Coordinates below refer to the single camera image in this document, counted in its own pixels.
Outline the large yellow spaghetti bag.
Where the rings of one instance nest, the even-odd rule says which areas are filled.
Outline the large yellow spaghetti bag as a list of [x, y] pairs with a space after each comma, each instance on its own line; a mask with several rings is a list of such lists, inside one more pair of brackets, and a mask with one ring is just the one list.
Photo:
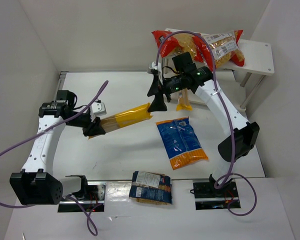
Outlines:
[[153, 116], [150, 112], [148, 112], [150, 105], [150, 103], [146, 103], [100, 119], [101, 126], [105, 130], [105, 134], [151, 119]]

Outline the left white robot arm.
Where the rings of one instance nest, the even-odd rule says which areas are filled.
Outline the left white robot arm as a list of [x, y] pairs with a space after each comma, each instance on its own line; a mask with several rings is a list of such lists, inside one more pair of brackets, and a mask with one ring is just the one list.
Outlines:
[[59, 90], [56, 99], [39, 108], [38, 137], [20, 172], [12, 173], [9, 183], [24, 206], [57, 205], [68, 195], [82, 199], [88, 195], [88, 180], [84, 175], [53, 176], [53, 162], [60, 136], [66, 126], [82, 129], [85, 137], [104, 135], [101, 127], [106, 107], [99, 99], [78, 111], [77, 95]]

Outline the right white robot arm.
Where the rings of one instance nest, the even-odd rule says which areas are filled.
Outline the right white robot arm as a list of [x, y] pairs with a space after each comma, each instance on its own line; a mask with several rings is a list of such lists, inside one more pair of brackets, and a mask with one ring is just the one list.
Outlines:
[[165, 101], [170, 101], [171, 94], [181, 90], [192, 91], [205, 103], [225, 134], [217, 146], [221, 162], [210, 176], [214, 187], [221, 189], [234, 175], [237, 159], [246, 156], [255, 146], [260, 127], [237, 111], [208, 67], [197, 67], [188, 52], [173, 57], [172, 61], [177, 72], [172, 77], [163, 76], [161, 63], [154, 61], [149, 65], [148, 73], [153, 75], [153, 81], [147, 96], [154, 99], [148, 112], [167, 111]]

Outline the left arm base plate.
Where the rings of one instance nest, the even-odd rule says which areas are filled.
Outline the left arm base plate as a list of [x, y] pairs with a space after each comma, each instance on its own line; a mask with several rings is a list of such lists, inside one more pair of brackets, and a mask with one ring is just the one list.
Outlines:
[[[86, 193], [79, 195], [73, 194], [72, 197], [82, 205], [84, 210], [89, 213], [92, 212], [104, 212], [105, 210], [105, 195], [106, 195], [106, 182], [105, 181], [88, 181]], [[58, 205], [58, 213], [78, 213], [82, 210], [73, 201], [67, 198], [63, 198]]]

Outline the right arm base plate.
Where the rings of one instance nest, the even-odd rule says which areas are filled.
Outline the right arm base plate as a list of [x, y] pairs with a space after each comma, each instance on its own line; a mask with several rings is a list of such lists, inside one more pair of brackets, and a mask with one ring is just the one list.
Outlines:
[[194, 195], [196, 210], [240, 209], [236, 182], [232, 180], [222, 189], [215, 189], [208, 179], [195, 179], [190, 193]]

